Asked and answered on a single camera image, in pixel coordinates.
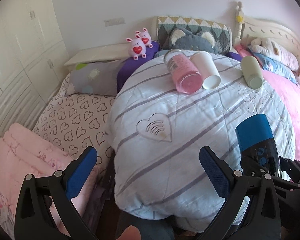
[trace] pink bedspread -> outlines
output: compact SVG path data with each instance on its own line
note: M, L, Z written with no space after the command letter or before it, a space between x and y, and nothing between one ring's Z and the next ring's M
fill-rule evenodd
M18 196L24 177L29 173L35 177L51 176L57 170L64 170L71 161L69 154L18 123L11 125L0 139L0 225L12 239ZM85 211L97 175L98 168L95 167L79 196L71 200L80 215ZM50 211L59 230L67 234L54 204Z
M296 136L296 159L300 161L300 87L282 76L266 70L261 71L290 113Z

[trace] pink bunny toy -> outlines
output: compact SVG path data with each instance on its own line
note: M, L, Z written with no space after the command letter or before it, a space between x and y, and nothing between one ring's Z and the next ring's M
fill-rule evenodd
M131 42L130 48L129 48L129 55L133 57L134 60L138 60L138 58L141 56L145 58L146 55L146 46L141 40L141 37L138 34L135 34L136 39L130 39L126 38L127 42Z
M143 32L136 31L136 34L139 34L143 43L152 49L153 45L151 44L151 36L146 28L143 28Z

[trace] diamond pattern cushion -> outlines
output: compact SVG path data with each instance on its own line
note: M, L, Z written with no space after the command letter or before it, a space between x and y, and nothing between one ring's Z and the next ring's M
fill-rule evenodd
M185 17L158 17L158 42L161 49L169 48L169 37L175 28L186 28L193 34L200 31L210 32L216 41L215 52L226 54L231 48L230 32L226 25L222 23L206 21L203 19L193 19Z

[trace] blue container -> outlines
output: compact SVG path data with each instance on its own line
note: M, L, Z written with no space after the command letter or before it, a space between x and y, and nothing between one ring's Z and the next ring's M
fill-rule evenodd
M250 176L264 167L271 175L281 177L280 160L274 136L265 114L256 114L235 129L241 152L241 167Z

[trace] white plush toy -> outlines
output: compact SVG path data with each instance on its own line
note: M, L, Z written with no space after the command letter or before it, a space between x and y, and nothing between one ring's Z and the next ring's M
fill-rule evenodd
M126 38L126 41L131 43L128 54L133 57L134 60L138 60L140 56L146 58L146 45L141 40L139 34L135 34L135 37L135 39Z
M140 35L141 40L143 41L145 46L148 46L149 48L152 49L153 45L151 44L152 43L151 36L146 28L143 28L143 32L135 31L135 33Z
M300 57L296 57L270 38L257 38L251 41L252 51L261 53L286 65L292 71L300 69Z

